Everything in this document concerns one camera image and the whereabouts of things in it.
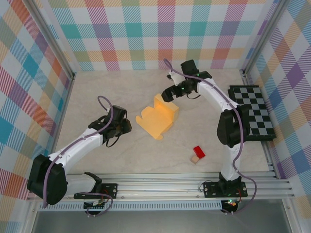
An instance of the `yellow object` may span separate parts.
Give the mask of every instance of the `yellow object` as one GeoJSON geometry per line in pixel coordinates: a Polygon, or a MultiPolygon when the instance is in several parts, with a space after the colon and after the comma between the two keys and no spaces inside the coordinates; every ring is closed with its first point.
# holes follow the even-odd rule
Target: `yellow object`
{"type": "Polygon", "coordinates": [[[141,111],[141,117],[136,116],[136,122],[154,139],[163,139],[165,133],[178,118],[179,107],[171,102],[165,102],[160,94],[154,98],[154,108],[146,107],[141,111]]]}

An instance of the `metal base plate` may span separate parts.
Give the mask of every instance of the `metal base plate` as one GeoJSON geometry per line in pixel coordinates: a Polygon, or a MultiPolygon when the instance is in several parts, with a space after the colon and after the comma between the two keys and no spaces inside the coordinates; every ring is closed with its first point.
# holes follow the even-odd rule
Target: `metal base plate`
{"type": "MultiPolygon", "coordinates": [[[[112,199],[117,198],[118,192],[118,184],[117,183],[103,183],[101,187],[101,193],[107,194],[112,197],[112,199]]],[[[102,196],[94,196],[94,195],[84,195],[80,193],[76,193],[73,195],[74,199],[101,199],[102,196]]]]}
{"type": "MultiPolygon", "coordinates": [[[[241,182],[241,186],[239,188],[241,194],[238,192],[238,190],[235,190],[234,192],[227,195],[227,197],[230,197],[230,198],[247,197],[248,196],[247,189],[243,191],[243,188],[246,188],[246,185],[244,182],[241,182]]],[[[222,193],[220,187],[218,186],[218,182],[204,182],[203,190],[204,190],[205,198],[223,198],[224,197],[224,194],[222,193]]]]}

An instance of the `beige floor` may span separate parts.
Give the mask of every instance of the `beige floor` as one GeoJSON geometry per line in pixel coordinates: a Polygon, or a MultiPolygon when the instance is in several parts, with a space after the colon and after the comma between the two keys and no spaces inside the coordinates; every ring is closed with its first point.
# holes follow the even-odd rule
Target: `beige floor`
{"type": "MultiPolygon", "coordinates": [[[[242,84],[237,69],[208,70],[218,86],[227,93],[229,85],[242,84]]],[[[173,83],[165,70],[124,70],[79,72],[73,86],[65,120],[58,140],[61,149],[78,137],[91,123],[104,114],[97,102],[104,95],[112,104],[124,107],[132,123],[132,132],[121,136],[118,143],[96,148],[70,171],[103,173],[188,173],[219,172],[223,161],[223,145],[218,141],[219,120],[209,102],[200,97],[174,100],[179,118],[164,134],[153,139],[136,122],[136,115],[153,105],[153,97],[173,83]],[[201,146],[206,157],[197,165],[190,162],[193,148],[201,146]]],[[[260,142],[246,142],[242,153],[241,171],[268,171],[260,142]]]]}

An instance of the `purple cable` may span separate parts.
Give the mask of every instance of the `purple cable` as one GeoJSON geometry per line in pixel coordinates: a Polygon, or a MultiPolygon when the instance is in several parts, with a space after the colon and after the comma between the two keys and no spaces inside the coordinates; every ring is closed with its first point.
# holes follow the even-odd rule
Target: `purple cable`
{"type": "Polygon", "coordinates": [[[240,115],[239,115],[239,112],[238,112],[238,111],[236,110],[236,108],[230,103],[230,100],[228,100],[227,96],[225,96],[225,95],[222,93],[222,91],[221,91],[220,89],[218,89],[217,87],[215,87],[212,83],[208,82],[208,81],[205,80],[205,79],[202,79],[202,78],[199,78],[199,77],[196,77],[196,76],[186,75],[186,74],[183,74],[183,73],[181,73],[181,72],[175,70],[175,69],[172,67],[171,63],[170,63],[166,58],[164,58],[163,61],[164,61],[165,65],[166,65],[171,71],[174,71],[175,73],[177,73],[177,74],[179,74],[179,75],[181,75],[181,76],[190,78],[190,79],[197,79],[197,80],[200,80],[200,81],[202,81],[202,82],[205,82],[207,85],[211,86],[212,88],[214,88],[215,91],[217,91],[217,93],[229,104],[229,106],[233,109],[234,113],[237,115],[238,122],[239,122],[239,127],[240,127],[240,136],[241,136],[241,138],[240,138],[240,143],[241,143],[241,145],[240,145],[240,149],[239,149],[239,152],[238,152],[237,156],[233,159],[232,165],[233,165],[233,168],[236,170],[236,172],[237,172],[240,176],[242,176],[242,177],[245,178],[245,179],[248,179],[248,180],[252,181],[252,182],[254,183],[254,186],[255,186],[254,194],[253,194],[251,200],[248,202],[248,204],[247,204],[246,206],[244,206],[244,208],[242,208],[242,209],[236,211],[235,213],[239,213],[239,212],[243,211],[243,210],[244,210],[247,206],[249,206],[250,203],[254,200],[254,198],[255,198],[255,196],[256,196],[256,193],[257,193],[257,184],[256,184],[256,182],[255,182],[252,178],[250,178],[250,177],[248,177],[248,176],[244,176],[242,173],[240,173],[240,171],[239,171],[239,170],[237,169],[237,167],[235,166],[235,162],[237,161],[237,159],[238,159],[238,158],[241,156],[241,154],[242,154],[243,143],[244,143],[244,141],[243,141],[243,140],[244,140],[244,138],[243,138],[243,125],[242,125],[242,120],[241,120],[241,117],[240,117],[240,115]]]}
{"type": "Polygon", "coordinates": [[[110,119],[108,121],[108,123],[102,127],[100,130],[94,132],[94,133],[91,133],[87,136],[85,136],[84,138],[83,137],[80,137],[78,138],[77,140],[75,140],[74,142],[72,142],[70,145],[68,145],[59,155],[57,155],[55,157],[55,159],[51,162],[50,166],[48,167],[48,170],[47,172],[45,173],[45,177],[44,177],[44,183],[43,183],[43,208],[46,208],[48,206],[48,203],[47,203],[47,185],[48,185],[48,178],[49,178],[49,174],[50,174],[50,171],[53,167],[53,165],[56,163],[56,161],[60,158],[59,156],[60,155],[63,155],[66,151],[68,151],[72,146],[76,145],[78,142],[82,141],[82,140],[85,140],[89,137],[92,137],[94,136],[95,134],[97,133],[100,133],[101,131],[103,131],[104,129],[106,129],[109,124],[111,123],[112,121],[112,117],[113,117],[113,107],[112,107],[112,104],[111,102],[105,97],[105,96],[98,96],[97,97],[97,100],[99,102],[99,104],[107,111],[107,109],[104,107],[104,105],[102,104],[102,102],[100,101],[100,98],[103,98],[105,101],[107,101],[107,103],[109,104],[110,106],[110,110],[111,110],[111,116],[110,116],[110,119]]]}
{"type": "Polygon", "coordinates": [[[86,213],[87,213],[87,216],[90,217],[90,216],[93,216],[93,217],[98,217],[100,215],[103,215],[104,213],[106,213],[111,207],[112,207],[112,204],[113,204],[113,199],[111,196],[107,195],[107,194],[103,194],[103,193],[80,193],[80,194],[84,194],[84,195],[93,195],[93,196],[102,196],[102,197],[107,197],[111,200],[111,203],[110,205],[108,206],[107,209],[101,211],[99,214],[97,215],[91,215],[88,210],[89,208],[86,209],[86,213]]]}

